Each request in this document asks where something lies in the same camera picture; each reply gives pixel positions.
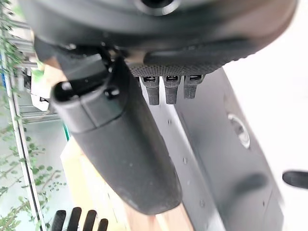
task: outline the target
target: wooden surface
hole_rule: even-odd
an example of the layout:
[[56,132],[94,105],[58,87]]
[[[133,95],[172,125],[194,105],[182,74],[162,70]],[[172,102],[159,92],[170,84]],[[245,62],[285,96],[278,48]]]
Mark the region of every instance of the wooden surface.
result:
[[109,220],[109,231],[193,231],[183,205],[163,214],[146,216],[125,204],[96,171],[74,138],[64,148],[61,160],[75,206],[83,210],[81,227],[87,211],[95,209],[98,220]]

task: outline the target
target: gray metal panel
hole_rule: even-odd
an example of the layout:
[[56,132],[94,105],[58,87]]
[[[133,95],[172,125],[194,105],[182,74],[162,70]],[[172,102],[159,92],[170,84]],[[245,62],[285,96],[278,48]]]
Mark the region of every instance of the gray metal panel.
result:
[[[146,89],[141,85],[149,103]],[[149,106],[164,137],[183,189],[183,203],[196,231],[225,231],[208,188],[198,156],[195,156],[173,105],[166,104],[165,86],[160,81],[160,105]]]
[[[270,195],[277,186],[266,159],[249,128],[236,101],[232,88],[222,69],[205,77],[198,86],[196,98],[185,100],[183,85],[179,87],[178,103],[175,105],[186,135],[193,149],[194,159],[199,160],[199,169],[213,195],[213,200],[228,231],[271,230],[263,227],[264,216]],[[250,135],[250,148],[240,143],[228,114],[236,115]],[[181,168],[177,168],[181,180]],[[190,189],[194,197],[195,189]],[[272,200],[278,203],[279,194]],[[184,204],[193,220],[199,213]],[[267,213],[271,220],[281,222],[278,213]]]

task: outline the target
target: black plastic handle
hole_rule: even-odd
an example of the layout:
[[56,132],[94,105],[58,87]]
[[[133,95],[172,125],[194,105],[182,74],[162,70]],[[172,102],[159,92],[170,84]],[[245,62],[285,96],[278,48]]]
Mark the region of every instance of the black plastic handle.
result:
[[92,92],[75,96],[62,85],[53,89],[54,106],[112,189],[147,215],[178,206],[182,192],[175,167],[123,59]]

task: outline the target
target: textured rubber surface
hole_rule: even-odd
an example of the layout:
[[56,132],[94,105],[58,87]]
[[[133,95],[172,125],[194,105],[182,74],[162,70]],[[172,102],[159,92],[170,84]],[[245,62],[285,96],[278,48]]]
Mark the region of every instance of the textured rubber surface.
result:
[[20,4],[41,39],[116,47],[133,75],[146,77],[205,75],[257,52],[287,28],[296,0],[181,0],[162,17],[142,14],[128,0]]
[[53,223],[51,226],[52,231],[62,231],[63,224],[66,217],[66,211],[65,210],[58,210],[56,212],[56,215],[54,216]]

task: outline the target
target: bolt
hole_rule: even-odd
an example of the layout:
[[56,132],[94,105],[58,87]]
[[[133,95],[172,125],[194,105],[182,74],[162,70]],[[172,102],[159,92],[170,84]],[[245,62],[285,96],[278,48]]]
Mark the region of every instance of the bolt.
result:
[[71,51],[71,50],[75,50],[75,49],[76,49],[76,45],[73,44],[73,43],[70,43],[70,44],[66,45],[65,48],[66,48],[67,50],[70,50],[70,51]]
[[62,82],[61,87],[63,90],[71,90],[72,86],[69,82]]
[[200,200],[199,204],[200,204],[200,207],[201,207],[201,208],[204,208],[204,207],[205,207],[205,202],[204,202],[204,200]]
[[109,88],[104,91],[104,94],[108,99],[112,99],[118,96],[120,94],[120,91],[118,88]]
[[185,165],[187,165],[187,162],[188,162],[187,158],[184,157],[184,158],[183,158],[183,163],[184,163]]

